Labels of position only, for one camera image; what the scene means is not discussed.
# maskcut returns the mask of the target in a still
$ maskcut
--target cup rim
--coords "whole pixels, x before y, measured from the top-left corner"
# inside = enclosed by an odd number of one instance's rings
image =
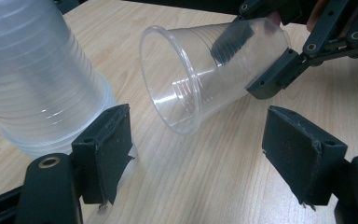
[[[144,64],[142,63],[143,61],[143,45],[144,45],[144,41],[145,38],[150,35],[150,34],[159,34],[162,37],[164,37],[173,47],[173,49],[175,50],[175,52],[177,53],[178,57],[180,58],[183,67],[186,70],[186,74],[188,77],[188,80],[190,81],[190,85],[191,85],[191,90],[193,91],[193,100],[194,100],[194,113],[192,114],[193,116],[193,120],[194,122],[191,122],[191,126],[186,129],[184,132],[181,132],[178,129],[175,129],[172,125],[170,125],[170,123],[162,116],[162,114],[160,113],[160,111],[158,110],[158,107],[156,106],[155,100],[153,99],[152,93],[149,90],[149,83],[147,81],[147,74],[145,73],[145,68],[144,68]],[[141,69],[142,69],[142,75],[144,78],[144,82],[147,88],[147,93],[149,94],[150,99],[153,101],[153,105],[156,108],[156,110],[158,111],[158,115],[160,116],[160,118],[163,120],[163,122],[175,133],[179,133],[182,135],[186,135],[186,134],[192,134],[195,133],[197,131],[197,129],[200,126],[201,123],[201,106],[200,106],[200,87],[198,85],[198,75],[197,73],[194,71],[193,65],[191,64],[190,59],[188,58],[186,51],[184,50],[184,48],[182,47],[182,45],[177,41],[177,39],[174,37],[174,35],[164,29],[161,26],[150,26],[148,27],[146,30],[144,30],[142,37],[141,37],[141,44],[139,47],[139,52],[140,52],[140,60],[141,60]]]

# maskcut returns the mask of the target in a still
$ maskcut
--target plastic cup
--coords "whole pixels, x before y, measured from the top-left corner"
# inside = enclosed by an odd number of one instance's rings
[[[189,134],[245,95],[288,46],[285,31],[268,19],[174,30],[152,26],[141,39],[142,73],[162,120]]]
[[[36,158],[116,104],[51,0],[0,0],[0,133]]]

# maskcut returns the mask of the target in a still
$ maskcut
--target table surface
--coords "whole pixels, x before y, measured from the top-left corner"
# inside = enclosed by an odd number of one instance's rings
[[[86,223],[335,223],[328,206],[304,208],[262,153],[269,105],[292,109],[358,155],[358,59],[308,69],[289,88],[259,101],[244,96],[191,136],[172,133],[153,107],[140,70],[142,31],[229,22],[233,16],[112,0],[90,0],[65,16],[117,100],[131,105],[138,163],[113,206],[82,205]],[[309,33],[283,27],[301,50]],[[32,161],[0,136],[0,194],[22,184]]]

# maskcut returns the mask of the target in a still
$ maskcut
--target black metal bracket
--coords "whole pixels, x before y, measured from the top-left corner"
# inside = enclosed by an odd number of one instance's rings
[[[337,223],[358,223],[358,157],[347,145],[294,111],[270,106],[262,148],[298,202],[327,205],[338,197]]]
[[[240,17],[249,20],[278,11],[283,24],[304,24],[310,16],[307,7],[314,5],[315,1],[246,0],[240,7]],[[257,99],[267,99],[288,87],[310,66],[345,56],[358,58],[358,15],[346,35],[340,36],[357,8],[358,0],[330,0],[304,44],[303,52],[288,49],[246,90]]]
[[[62,14],[65,14],[79,6],[78,0],[53,0],[53,2]]]
[[[0,223],[82,223],[84,203],[113,203],[132,148],[130,107],[105,110],[72,143],[28,166],[22,187],[0,195]]]

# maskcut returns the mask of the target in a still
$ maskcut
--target stack of plastic cups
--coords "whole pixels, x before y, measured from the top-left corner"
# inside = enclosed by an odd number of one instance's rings
[[[36,158],[116,104],[51,0],[0,0],[0,133]]]

